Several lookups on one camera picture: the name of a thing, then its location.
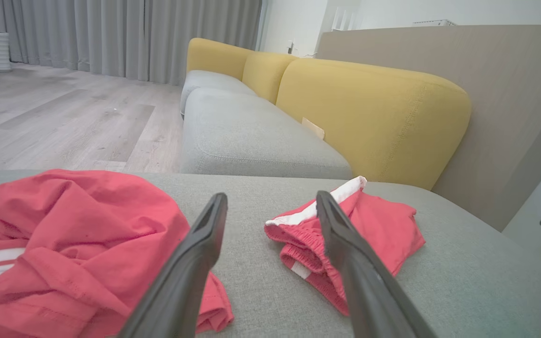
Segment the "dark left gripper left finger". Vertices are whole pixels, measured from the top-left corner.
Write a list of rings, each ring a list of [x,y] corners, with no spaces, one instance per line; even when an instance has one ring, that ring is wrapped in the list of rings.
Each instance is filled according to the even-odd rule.
[[[120,338],[193,338],[203,291],[221,252],[228,201],[214,194],[120,330]]]

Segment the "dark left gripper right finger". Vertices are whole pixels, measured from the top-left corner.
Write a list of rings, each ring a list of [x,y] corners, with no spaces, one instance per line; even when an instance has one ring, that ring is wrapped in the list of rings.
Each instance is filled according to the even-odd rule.
[[[435,337],[427,321],[328,191],[318,191],[316,209],[325,255],[343,280],[355,337]]]

